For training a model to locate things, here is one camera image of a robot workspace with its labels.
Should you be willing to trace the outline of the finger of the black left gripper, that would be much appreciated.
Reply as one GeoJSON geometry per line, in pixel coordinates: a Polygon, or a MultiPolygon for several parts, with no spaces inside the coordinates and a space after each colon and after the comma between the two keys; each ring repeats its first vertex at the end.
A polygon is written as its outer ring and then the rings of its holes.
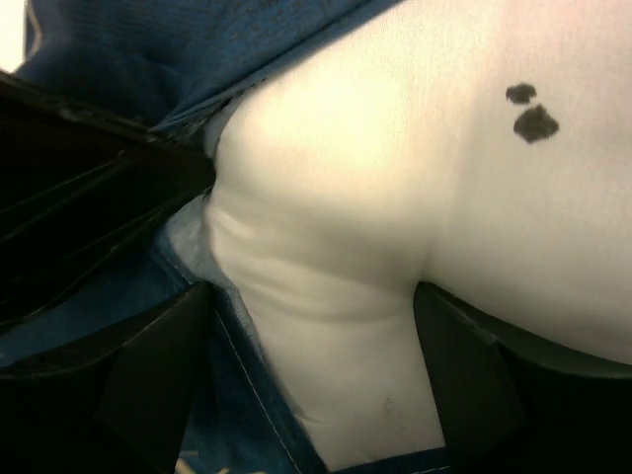
{"type": "Polygon", "coordinates": [[[202,153],[1,77],[1,322],[60,303],[214,183],[202,153]]]}

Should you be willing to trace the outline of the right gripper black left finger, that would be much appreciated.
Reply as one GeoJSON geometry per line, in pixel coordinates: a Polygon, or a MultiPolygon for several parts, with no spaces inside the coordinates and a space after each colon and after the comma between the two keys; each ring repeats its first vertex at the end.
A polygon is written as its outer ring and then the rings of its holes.
{"type": "Polygon", "coordinates": [[[197,283],[2,369],[2,472],[174,472],[212,302],[197,283]]]}

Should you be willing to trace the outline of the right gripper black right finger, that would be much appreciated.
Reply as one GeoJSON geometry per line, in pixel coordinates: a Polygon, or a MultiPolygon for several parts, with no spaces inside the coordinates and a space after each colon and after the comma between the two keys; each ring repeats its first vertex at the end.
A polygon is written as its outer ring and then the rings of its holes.
{"type": "Polygon", "coordinates": [[[415,291],[415,321],[454,472],[630,472],[630,366],[427,283],[415,291]]]}

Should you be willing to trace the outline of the blue pillowcase with gold script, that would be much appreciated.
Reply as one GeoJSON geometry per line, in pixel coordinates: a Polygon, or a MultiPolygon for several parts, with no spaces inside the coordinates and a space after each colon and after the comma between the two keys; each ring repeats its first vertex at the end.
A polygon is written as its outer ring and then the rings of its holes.
{"type": "Polygon", "coordinates": [[[219,307],[179,473],[446,473],[408,299],[454,195],[443,1],[32,1],[21,79],[194,124],[218,182],[11,336],[56,347],[203,280],[219,307]]]}

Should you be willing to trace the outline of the white pillow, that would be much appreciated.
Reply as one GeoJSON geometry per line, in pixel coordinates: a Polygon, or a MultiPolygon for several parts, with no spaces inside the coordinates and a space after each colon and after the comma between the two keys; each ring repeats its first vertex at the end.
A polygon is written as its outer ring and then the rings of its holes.
{"type": "Polygon", "coordinates": [[[266,80],[168,224],[325,465],[441,447],[423,280],[631,358],[631,5],[404,1],[266,80]]]}

